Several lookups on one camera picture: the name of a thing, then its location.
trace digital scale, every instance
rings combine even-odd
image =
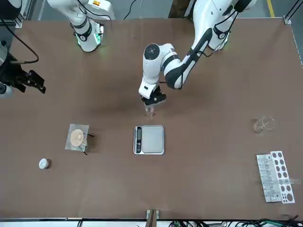
[[[136,126],[134,129],[136,155],[163,155],[164,129],[161,125]]]

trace test tube rack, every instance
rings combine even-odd
[[[263,192],[266,202],[294,203],[294,193],[289,182],[286,163],[282,151],[257,155]]]

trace metal frame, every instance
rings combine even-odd
[[[293,15],[296,13],[296,11],[301,7],[301,5],[303,4],[303,0],[297,0],[296,3],[291,7],[291,9],[288,11],[288,13],[283,16],[284,18],[284,23],[286,25],[291,25],[291,18],[293,17]]]
[[[23,0],[22,3],[26,2],[26,4],[22,5],[22,9],[21,9],[19,16],[15,20],[5,20],[5,23],[8,26],[16,25],[16,28],[22,28],[22,22],[23,22],[23,20],[28,19],[28,15],[29,15],[33,1],[34,0]]]

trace brown tabletop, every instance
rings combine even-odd
[[[1,100],[0,217],[303,215],[302,186],[293,186],[295,204],[265,203],[256,162],[282,150],[290,176],[303,179],[302,67],[282,19],[237,19],[225,49],[201,58],[181,91],[161,86],[167,101],[152,119],[138,94],[144,48],[172,43],[183,58],[194,39],[189,21],[115,21],[92,53],[67,22],[26,22],[18,35],[40,56],[23,69],[47,90]],[[11,53],[34,59],[16,40]],[[252,119],[263,114],[276,127],[258,135]],[[89,155],[64,149],[70,123],[96,135]],[[164,155],[134,155],[134,127],[144,124],[163,125]],[[52,166],[40,170],[44,157]]]

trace white bottle cap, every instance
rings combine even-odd
[[[42,158],[39,162],[39,168],[40,169],[46,169],[48,167],[48,161],[46,158]]]

